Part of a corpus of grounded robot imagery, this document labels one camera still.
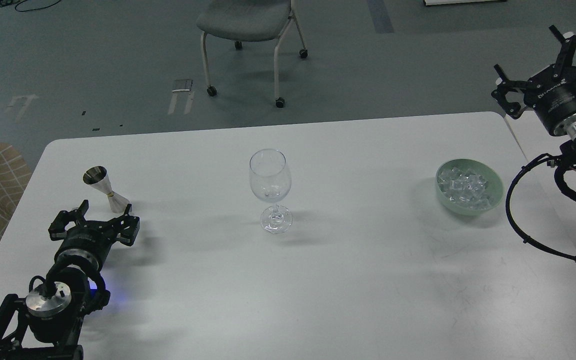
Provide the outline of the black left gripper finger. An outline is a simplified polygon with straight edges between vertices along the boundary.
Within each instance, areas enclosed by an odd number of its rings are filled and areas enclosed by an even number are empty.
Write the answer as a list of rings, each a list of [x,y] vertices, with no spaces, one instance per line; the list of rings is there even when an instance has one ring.
[[[79,207],[72,210],[60,210],[48,227],[50,240],[65,240],[67,238],[67,226],[71,223],[74,224],[75,228],[83,228],[87,226],[88,222],[85,215],[88,210],[88,199],[84,199]]]
[[[122,215],[106,221],[103,224],[103,235],[111,242],[119,242],[132,247],[141,227],[139,216],[132,214],[133,205],[128,203]]]

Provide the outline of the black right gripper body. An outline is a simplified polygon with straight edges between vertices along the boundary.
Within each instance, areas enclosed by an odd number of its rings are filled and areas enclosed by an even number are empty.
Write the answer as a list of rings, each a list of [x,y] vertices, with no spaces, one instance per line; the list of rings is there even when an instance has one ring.
[[[528,79],[524,103],[534,110],[548,134],[576,139],[576,66],[565,66],[560,74],[553,65]]]

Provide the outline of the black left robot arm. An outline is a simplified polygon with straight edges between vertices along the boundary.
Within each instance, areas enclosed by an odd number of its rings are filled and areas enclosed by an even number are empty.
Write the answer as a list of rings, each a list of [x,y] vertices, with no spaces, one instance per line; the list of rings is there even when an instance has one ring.
[[[45,276],[29,281],[25,297],[7,294],[0,305],[0,360],[82,360],[86,316],[108,305],[102,268],[112,246],[132,246],[140,219],[128,203],[107,221],[86,219],[89,201],[58,212],[48,228],[61,242]]]

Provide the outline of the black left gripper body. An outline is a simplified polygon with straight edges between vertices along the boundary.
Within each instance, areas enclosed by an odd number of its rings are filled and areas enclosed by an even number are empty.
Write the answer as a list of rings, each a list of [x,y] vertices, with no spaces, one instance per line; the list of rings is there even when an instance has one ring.
[[[62,243],[55,253],[54,262],[57,263],[67,256],[80,256],[100,272],[117,235],[118,232],[113,227],[100,222],[76,224],[69,229],[55,225],[54,240],[61,240]]]

